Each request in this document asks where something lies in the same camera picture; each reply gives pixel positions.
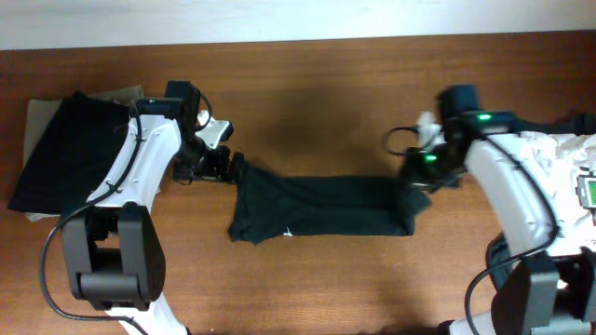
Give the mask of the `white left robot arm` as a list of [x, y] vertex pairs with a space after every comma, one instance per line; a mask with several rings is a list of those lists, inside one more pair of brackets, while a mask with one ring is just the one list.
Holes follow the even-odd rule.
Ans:
[[178, 182], [233, 183], [242, 154], [225, 142], [234, 128], [212, 115], [208, 99], [188, 81], [171, 80], [161, 98], [129, 109], [126, 139], [86, 203], [61, 217], [73, 296], [129, 334], [186, 334], [163, 293], [166, 259], [151, 218], [167, 171]]

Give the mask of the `dark green t-shirt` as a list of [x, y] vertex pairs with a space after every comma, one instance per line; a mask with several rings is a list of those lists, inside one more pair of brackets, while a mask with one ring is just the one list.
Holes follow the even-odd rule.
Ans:
[[411, 236], [430, 205], [400, 178], [282, 177], [246, 162], [228, 234], [254, 245], [282, 235]]

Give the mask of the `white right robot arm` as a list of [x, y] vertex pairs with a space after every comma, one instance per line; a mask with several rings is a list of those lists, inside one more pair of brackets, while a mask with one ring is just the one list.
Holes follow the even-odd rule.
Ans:
[[418, 143], [400, 176], [417, 191], [456, 187], [472, 176], [501, 235], [482, 277], [488, 311], [439, 325], [441, 334], [591, 334], [595, 330], [595, 117], [525, 121], [481, 107], [476, 88], [456, 85], [422, 115]]

